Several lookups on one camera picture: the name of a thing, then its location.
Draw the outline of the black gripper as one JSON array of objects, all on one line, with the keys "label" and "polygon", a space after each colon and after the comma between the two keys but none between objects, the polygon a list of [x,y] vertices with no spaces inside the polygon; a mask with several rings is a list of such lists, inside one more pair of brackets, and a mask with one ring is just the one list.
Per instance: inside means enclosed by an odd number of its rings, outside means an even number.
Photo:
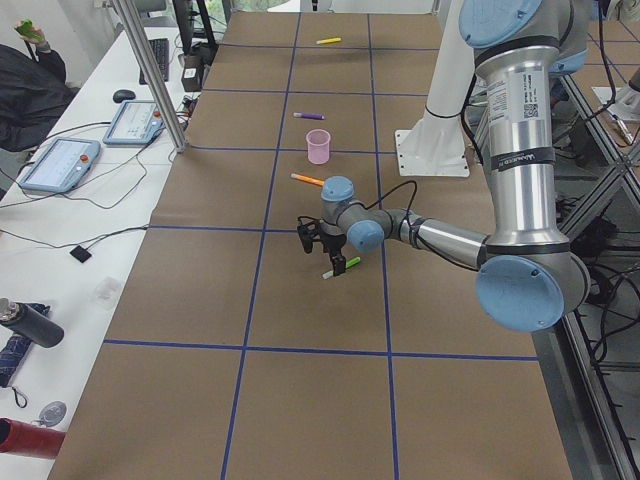
[{"label": "black gripper", "polygon": [[320,227],[320,240],[323,245],[323,252],[331,256],[333,275],[344,274],[346,271],[346,259],[342,255],[342,248],[346,244],[346,235],[337,227],[322,225]]}]

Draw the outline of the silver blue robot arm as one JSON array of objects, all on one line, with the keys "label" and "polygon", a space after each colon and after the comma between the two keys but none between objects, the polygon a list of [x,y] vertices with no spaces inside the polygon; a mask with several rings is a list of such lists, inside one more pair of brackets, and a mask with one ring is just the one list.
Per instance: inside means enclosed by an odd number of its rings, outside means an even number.
[{"label": "silver blue robot arm", "polygon": [[495,230],[484,235],[419,216],[373,210],[343,176],[326,179],[322,214],[300,224],[305,247],[320,243],[333,271],[341,249],[377,249],[393,239],[476,272],[483,310],[502,326],[534,332],[554,325],[586,298],[584,263],[571,252],[555,213],[550,81],[579,70],[592,7],[587,1],[466,1],[461,38],[487,87],[489,153],[484,160]]}]

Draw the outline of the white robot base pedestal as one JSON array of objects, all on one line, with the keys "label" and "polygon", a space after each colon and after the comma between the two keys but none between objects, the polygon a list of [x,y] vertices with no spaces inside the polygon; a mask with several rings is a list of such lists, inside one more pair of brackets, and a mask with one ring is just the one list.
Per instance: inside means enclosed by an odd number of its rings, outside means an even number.
[{"label": "white robot base pedestal", "polygon": [[402,176],[466,178],[470,174],[461,119],[475,67],[473,49],[460,33],[462,6],[459,0],[449,3],[422,118],[412,129],[395,132]]}]

